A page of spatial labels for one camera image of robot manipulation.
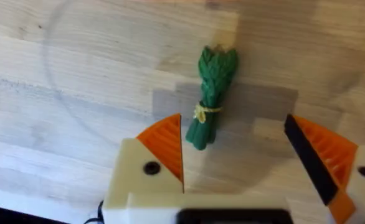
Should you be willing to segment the left gripper white and orange right finger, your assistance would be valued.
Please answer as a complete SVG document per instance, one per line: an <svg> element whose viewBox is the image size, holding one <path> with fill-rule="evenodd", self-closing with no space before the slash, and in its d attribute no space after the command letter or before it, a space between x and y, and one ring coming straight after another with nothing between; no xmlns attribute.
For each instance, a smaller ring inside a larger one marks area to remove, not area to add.
<svg viewBox="0 0 365 224"><path fill-rule="evenodd" d="M365 145L293 114L284 132L328 209L329 223L365 223Z"/></svg>

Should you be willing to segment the left gripper white and orange left finger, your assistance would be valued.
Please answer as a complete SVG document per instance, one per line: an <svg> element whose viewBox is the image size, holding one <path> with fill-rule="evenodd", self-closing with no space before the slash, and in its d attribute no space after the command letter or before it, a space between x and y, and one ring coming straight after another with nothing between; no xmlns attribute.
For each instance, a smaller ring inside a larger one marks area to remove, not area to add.
<svg viewBox="0 0 365 224"><path fill-rule="evenodd" d="M181 115L122 140L103 207L124 208L130 194L184 192Z"/></svg>

